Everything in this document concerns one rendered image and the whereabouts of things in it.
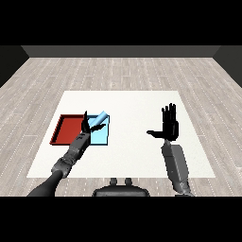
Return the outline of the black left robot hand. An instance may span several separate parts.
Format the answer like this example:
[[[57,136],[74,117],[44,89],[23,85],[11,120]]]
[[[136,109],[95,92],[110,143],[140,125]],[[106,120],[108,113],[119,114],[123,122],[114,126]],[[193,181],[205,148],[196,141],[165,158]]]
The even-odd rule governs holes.
[[[81,131],[82,132],[91,133],[91,132],[94,132],[96,130],[101,130],[103,127],[104,127],[104,124],[99,124],[99,125],[95,125],[93,127],[90,127],[89,123],[88,123],[87,113],[84,114],[84,118],[81,122]]]

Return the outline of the light blue shallow open box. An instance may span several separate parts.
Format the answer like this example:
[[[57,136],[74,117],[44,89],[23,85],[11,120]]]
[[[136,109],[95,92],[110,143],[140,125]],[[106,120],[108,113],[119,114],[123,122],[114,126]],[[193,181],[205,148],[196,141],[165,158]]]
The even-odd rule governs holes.
[[[88,123],[90,127],[92,127],[93,121],[98,116],[99,114],[88,115]],[[110,117],[108,116],[101,124],[104,124],[104,127],[101,130],[91,132],[92,146],[106,146],[108,144]]]

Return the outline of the dark grey robot body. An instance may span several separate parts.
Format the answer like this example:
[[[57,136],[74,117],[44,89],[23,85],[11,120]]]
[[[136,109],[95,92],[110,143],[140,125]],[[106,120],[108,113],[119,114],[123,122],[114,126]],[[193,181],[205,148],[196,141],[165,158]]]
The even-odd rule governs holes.
[[[145,188],[134,186],[131,178],[125,178],[124,185],[118,185],[117,178],[111,178],[108,186],[93,192],[93,197],[149,197],[149,192]]]

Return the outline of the small blue can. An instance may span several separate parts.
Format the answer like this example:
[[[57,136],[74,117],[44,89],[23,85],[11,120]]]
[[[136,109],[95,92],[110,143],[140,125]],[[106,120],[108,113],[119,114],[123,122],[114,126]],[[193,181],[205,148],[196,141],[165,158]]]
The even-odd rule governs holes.
[[[105,112],[102,112],[92,123],[92,126],[97,126],[100,125],[106,118],[108,117],[108,115]]]

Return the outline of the red shallow open box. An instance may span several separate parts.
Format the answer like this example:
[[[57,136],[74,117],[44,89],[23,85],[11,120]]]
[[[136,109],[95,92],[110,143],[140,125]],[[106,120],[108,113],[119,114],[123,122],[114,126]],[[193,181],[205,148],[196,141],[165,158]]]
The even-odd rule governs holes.
[[[49,142],[52,146],[69,146],[81,132],[83,114],[62,114]]]

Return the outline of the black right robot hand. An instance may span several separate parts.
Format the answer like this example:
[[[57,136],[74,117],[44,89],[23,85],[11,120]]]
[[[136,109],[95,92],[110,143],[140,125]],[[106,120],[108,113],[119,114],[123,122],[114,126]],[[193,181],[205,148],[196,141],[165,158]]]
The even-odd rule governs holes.
[[[154,138],[161,138],[169,142],[176,141],[179,137],[179,122],[176,118],[176,105],[170,103],[168,106],[162,108],[163,115],[163,130],[155,131],[148,130],[147,134]]]

